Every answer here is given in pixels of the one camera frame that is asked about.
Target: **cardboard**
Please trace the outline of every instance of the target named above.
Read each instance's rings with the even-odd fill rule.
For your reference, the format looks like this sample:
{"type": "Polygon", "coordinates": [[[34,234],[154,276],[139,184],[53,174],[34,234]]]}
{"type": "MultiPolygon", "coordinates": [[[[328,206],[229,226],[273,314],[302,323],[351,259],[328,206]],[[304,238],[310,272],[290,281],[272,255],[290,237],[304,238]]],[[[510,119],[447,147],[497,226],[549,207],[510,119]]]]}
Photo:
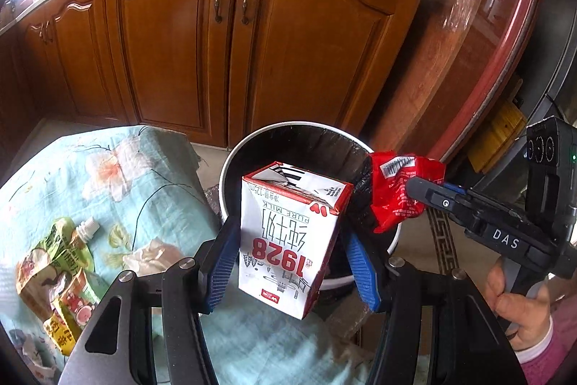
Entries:
{"type": "Polygon", "coordinates": [[[302,319],[318,296],[353,185],[274,162],[242,178],[239,287],[302,319]]]}

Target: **bottle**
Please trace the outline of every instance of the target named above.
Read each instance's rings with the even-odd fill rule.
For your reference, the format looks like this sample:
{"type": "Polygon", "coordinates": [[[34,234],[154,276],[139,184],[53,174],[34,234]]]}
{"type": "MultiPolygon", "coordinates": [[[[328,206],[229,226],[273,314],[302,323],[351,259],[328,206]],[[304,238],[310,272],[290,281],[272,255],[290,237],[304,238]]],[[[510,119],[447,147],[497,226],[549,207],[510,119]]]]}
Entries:
{"type": "Polygon", "coordinates": [[[93,217],[85,220],[76,227],[76,234],[85,244],[92,239],[94,233],[100,228],[100,224],[93,217]]]}

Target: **floral cloth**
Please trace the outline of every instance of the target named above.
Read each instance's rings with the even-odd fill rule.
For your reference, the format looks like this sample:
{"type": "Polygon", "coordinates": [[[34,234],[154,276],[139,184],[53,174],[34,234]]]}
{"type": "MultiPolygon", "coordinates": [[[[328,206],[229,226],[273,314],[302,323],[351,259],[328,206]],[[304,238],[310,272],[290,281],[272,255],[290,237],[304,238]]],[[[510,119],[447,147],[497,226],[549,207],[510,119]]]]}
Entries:
{"type": "MultiPolygon", "coordinates": [[[[186,136],[149,126],[60,138],[0,189],[0,259],[15,266],[62,216],[98,221],[88,247],[107,283],[123,269],[123,256],[157,237],[194,255],[220,227],[198,182],[198,162],[186,136]]],[[[331,338],[317,316],[296,320],[237,286],[235,268],[222,303],[201,318],[220,385],[365,383],[365,352],[331,338]]],[[[43,365],[62,370],[62,355],[23,304],[15,318],[0,320],[6,331],[32,335],[43,365]]],[[[169,383],[161,324],[153,315],[157,377],[169,383]]]]}

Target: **metal screw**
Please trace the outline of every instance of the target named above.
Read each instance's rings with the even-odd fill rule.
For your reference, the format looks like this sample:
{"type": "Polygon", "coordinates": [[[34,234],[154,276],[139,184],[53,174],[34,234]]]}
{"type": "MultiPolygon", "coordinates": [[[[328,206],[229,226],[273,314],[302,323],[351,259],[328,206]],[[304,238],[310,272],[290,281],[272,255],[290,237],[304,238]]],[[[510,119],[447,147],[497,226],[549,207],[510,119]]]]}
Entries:
{"type": "Polygon", "coordinates": [[[128,282],[129,280],[132,280],[133,277],[135,277],[135,274],[132,271],[122,271],[118,276],[118,280],[120,282],[128,282]]]}
{"type": "Polygon", "coordinates": [[[391,256],[389,258],[389,264],[393,268],[400,268],[405,266],[405,260],[403,260],[403,258],[401,258],[400,256],[391,256]]]}
{"type": "Polygon", "coordinates": [[[183,258],[182,260],[180,260],[178,262],[178,266],[181,267],[181,269],[183,270],[188,270],[189,268],[194,268],[194,265],[196,264],[196,261],[194,261],[194,258],[183,258]]]}
{"type": "Polygon", "coordinates": [[[457,281],[463,281],[467,278],[467,273],[461,268],[455,268],[452,270],[451,275],[453,276],[453,279],[456,279],[457,281]]]}

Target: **red plastic wrapper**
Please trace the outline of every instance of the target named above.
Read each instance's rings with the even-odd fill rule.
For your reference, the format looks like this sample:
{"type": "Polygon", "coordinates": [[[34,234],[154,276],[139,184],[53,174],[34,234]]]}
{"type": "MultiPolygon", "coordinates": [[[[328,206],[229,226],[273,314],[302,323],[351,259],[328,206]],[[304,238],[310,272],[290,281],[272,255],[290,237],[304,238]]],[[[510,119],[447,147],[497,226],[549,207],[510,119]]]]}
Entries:
{"type": "Polygon", "coordinates": [[[437,184],[445,178],[445,164],[414,154],[397,155],[393,151],[370,154],[373,164],[373,209],[379,226],[374,233],[385,232],[408,218],[416,218],[425,204],[407,196],[407,180],[420,176],[437,184]]]}

